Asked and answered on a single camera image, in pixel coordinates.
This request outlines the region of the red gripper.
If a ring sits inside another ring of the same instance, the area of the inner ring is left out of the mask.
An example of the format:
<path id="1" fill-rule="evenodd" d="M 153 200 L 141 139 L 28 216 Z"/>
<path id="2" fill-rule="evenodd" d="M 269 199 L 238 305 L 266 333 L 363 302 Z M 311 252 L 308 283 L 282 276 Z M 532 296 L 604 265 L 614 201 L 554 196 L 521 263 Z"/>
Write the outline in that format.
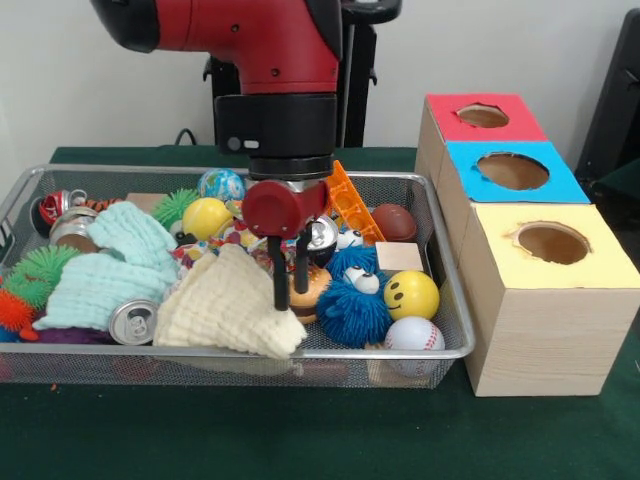
<path id="1" fill-rule="evenodd" d="M 274 307 L 289 308 L 289 282 L 281 238 L 295 238 L 294 289 L 304 294 L 309 289 L 308 246 L 312 225 L 328 205 L 328 187 L 323 179 L 284 181 L 250 180 L 242 202 L 243 221 L 257 236 L 267 237 L 269 257 L 273 263 Z"/>

